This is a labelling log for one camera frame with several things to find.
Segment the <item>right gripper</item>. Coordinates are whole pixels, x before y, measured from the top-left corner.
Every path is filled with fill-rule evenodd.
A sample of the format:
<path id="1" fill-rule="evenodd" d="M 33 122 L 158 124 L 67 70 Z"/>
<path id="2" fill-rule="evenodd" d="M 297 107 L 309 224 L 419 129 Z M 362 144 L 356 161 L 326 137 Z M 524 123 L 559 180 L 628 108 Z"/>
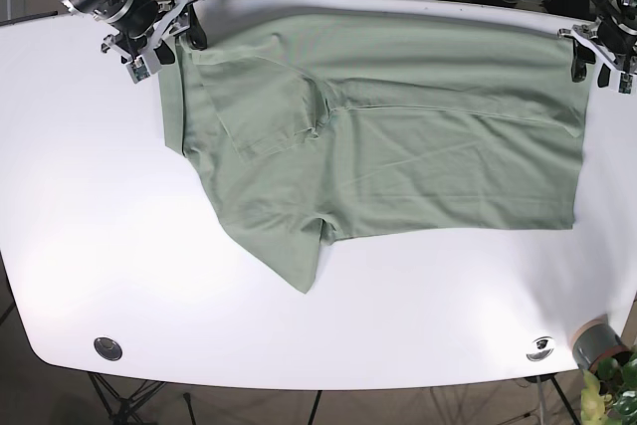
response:
<path id="1" fill-rule="evenodd" d="M 164 66 L 175 63 L 168 46 L 169 39 L 182 35 L 191 49 L 202 51 L 208 46 L 207 35 L 195 12 L 195 4 L 203 0 L 60 0 L 76 15 L 89 15 L 117 30 L 102 43 L 103 53 L 114 51 L 120 56 L 135 84 L 157 74 Z M 145 38 L 157 20 L 157 46 Z"/>

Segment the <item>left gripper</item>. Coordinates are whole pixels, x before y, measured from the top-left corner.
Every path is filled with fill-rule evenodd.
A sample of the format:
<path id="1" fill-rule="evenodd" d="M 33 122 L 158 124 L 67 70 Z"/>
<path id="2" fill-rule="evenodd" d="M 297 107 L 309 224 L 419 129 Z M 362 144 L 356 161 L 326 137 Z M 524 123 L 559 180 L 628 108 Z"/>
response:
<path id="1" fill-rule="evenodd" d="M 615 56 L 612 90 L 635 95 L 636 0 L 592 0 L 592 3 L 597 25 L 574 25 L 557 31 L 559 38 L 571 41 L 571 80 L 578 84 L 586 79 L 587 66 L 596 64 L 598 47 L 603 45 Z"/>

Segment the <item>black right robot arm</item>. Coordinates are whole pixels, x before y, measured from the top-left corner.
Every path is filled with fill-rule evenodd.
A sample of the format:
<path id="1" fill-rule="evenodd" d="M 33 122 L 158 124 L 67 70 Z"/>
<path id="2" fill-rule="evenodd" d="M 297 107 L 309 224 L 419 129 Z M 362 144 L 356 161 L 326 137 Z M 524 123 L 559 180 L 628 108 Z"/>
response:
<path id="1" fill-rule="evenodd" d="M 169 42 L 181 36 L 195 50 L 207 36 L 195 12 L 203 0 L 60 0 L 73 15 L 89 16 L 115 29 L 101 44 L 115 52 L 137 84 L 175 62 Z"/>

